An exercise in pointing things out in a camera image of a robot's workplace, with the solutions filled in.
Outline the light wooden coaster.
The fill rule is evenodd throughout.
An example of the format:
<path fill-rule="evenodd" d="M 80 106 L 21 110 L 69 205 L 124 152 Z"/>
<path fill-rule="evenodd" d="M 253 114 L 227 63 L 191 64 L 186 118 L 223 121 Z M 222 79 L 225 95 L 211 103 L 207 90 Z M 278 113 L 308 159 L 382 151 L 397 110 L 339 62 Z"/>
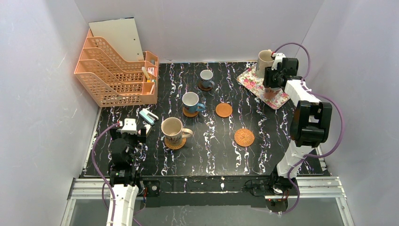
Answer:
<path fill-rule="evenodd" d="M 190 112 L 188 112 L 188 110 L 184 107 L 184 108 L 183 108 L 183 114 L 184 114 L 186 117 L 192 118 L 192 117 L 196 117 L 196 116 L 199 114 L 199 112 L 196 111 L 196 112 L 190 113 Z"/>
<path fill-rule="evenodd" d="M 215 108 L 215 112 L 219 117 L 227 118 L 231 116 L 233 109 L 228 103 L 219 103 Z"/>

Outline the blue patterned mug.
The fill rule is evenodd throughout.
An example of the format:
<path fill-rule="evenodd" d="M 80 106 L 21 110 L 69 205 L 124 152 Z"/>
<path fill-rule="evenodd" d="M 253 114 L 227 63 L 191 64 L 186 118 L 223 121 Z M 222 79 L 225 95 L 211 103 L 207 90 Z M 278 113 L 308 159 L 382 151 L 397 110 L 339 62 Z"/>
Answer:
<path fill-rule="evenodd" d="M 200 103 L 199 96 L 194 92 L 187 92 L 182 97 L 184 109 L 188 113 L 202 112 L 206 109 L 206 106 Z"/>

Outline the large beige floral mug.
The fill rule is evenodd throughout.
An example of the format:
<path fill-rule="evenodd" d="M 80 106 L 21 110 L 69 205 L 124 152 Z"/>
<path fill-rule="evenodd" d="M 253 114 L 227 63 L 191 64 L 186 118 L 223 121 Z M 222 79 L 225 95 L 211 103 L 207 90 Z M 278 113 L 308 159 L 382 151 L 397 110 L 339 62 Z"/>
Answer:
<path fill-rule="evenodd" d="M 182 121 L 176 117 L 166 118 L 161 124 L 161 131 L 170 144 L 178 145 L 183 138 L 193 136 L 193 131 L 183 126 Z"/>

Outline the woven rattan coaster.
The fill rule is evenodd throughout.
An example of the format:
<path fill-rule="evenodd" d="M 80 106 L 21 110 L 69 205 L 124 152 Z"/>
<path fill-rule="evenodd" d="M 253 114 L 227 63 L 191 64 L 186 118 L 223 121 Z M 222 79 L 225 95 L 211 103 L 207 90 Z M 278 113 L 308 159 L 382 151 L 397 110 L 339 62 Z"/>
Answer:
<path fill-rule="evenodd" d="M 170 149 L 172 149 L 172 150 L 178 150 L 178 149 L 182 148 L 182 147 L 185 145 L 185 143 L 186 143 L 186 138 L 183 138 L 182 141 L 181 141 L 181 143 L 178 144 L 178 145 L 170 144 L 170 142 L 169 142 L 167 139 L 164 139 L 164 143 L 165 143 L 165 145 L 166 145 L 167 148 L 170 148 Z"/>
<path fill-rule="evenodd" d="M 235 132 L 234 141 L 241 147 L 248 147 L 253 144 L 255 136 L 252 131 L 242 128 Z"/>

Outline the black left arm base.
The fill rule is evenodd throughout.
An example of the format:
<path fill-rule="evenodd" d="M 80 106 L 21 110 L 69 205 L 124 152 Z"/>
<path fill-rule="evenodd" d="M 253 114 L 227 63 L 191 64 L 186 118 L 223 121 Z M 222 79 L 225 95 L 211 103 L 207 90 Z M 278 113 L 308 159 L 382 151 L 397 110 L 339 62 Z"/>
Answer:
<path fill-rule="evenodd" d="M 143 203 L 147 203 L 147 199 L 150 197 L 159 197 L 160 195 L 160 181 L 153 179 L 143 179 L 138 172 L 130 172 L 128 176 L 128 184 L 137 186 L 140 197 L 143 198 Z"/>

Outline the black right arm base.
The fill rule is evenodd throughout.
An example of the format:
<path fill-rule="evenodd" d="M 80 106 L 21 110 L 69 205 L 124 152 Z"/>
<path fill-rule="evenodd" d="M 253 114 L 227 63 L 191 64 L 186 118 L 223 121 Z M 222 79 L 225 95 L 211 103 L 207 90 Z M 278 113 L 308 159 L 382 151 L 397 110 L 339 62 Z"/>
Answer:
<path fill-rule="evenodd" d="M 285 178 L 275 171 L 266 178 L 246 181 L 243 189 L 252 196 L 264 197 L 269 212 L 279 215 L 292 211 L 298 205 L 300 197 L 296 178 Z M 288 199 L 294 194 L 297 195 L 296 201 L 292 207 L 289 207 Z"/>

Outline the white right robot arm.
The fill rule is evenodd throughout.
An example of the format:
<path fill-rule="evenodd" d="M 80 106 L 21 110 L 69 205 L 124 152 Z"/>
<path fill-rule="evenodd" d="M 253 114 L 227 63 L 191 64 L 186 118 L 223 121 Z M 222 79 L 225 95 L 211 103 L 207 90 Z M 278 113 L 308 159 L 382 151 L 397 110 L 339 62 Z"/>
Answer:
<path fill-rule="evenodd" d="M 272 66 L 265 68 L 263 85 L 270 90 L 283 90 L 295 105 L 289 128 L 291 142 L 276 170 L 279 177 L 295 178 L 301 161 L 312 149 L 326 142 L 332 105 L 312 95 L 304 78 L 297 76 L 298 59 L 282 53 L 274 53 L 272 59 Z"/>

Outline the small grey mug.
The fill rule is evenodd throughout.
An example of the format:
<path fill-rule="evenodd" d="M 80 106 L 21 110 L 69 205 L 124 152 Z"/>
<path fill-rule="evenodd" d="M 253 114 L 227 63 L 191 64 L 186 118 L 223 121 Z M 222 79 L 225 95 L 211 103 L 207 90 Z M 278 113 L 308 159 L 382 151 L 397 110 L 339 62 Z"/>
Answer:
<path fill-rule="evenodd" d="M 200 73 L 200 79 L 201 79 L 201 84 L 207 88 L 207 87 L 214 87 L 215 83 L 213 81 L 214 74 L 211 70 L 203 70 Z"/>

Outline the dark wooden coaster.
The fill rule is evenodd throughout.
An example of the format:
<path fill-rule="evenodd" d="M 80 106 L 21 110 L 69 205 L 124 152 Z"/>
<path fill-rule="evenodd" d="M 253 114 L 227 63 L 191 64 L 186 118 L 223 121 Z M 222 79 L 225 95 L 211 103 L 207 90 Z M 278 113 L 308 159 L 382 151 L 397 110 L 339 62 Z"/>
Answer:
<path fill-rule="evenodd" d="M 201 83 L 198 84 L 198 88 L 201 89 L 202 91 L 210 91 L 213 89 L 213 87 L 205 88 Z"/>

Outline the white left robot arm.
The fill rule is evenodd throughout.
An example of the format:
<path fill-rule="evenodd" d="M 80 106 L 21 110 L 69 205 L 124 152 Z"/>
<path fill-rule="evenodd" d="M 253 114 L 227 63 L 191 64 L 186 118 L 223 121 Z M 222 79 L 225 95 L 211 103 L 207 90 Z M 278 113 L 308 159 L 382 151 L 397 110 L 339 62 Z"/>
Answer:
<path fill-rule="evenodd" d="M 138 146 L 146 142 L 146 130 L 111 129 L 111 160 L 109 162 L 110 206 L 108 226 L 131 226 L 134 220 L 134 204 L 137 195 L 144 191 L 135 159 Z"/>

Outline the white and red mug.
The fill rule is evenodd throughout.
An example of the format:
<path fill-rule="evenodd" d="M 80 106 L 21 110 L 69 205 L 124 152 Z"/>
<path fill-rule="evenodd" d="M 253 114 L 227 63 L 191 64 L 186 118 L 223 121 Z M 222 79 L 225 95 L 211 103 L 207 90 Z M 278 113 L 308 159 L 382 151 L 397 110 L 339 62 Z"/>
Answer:
<path fill-rule="evenodd" d="M 280 92 L 281 88 L 265 88 L 264 93 L 263 93 L 263 97 L 265 99 L 273 99 L 279 92 Z"/>

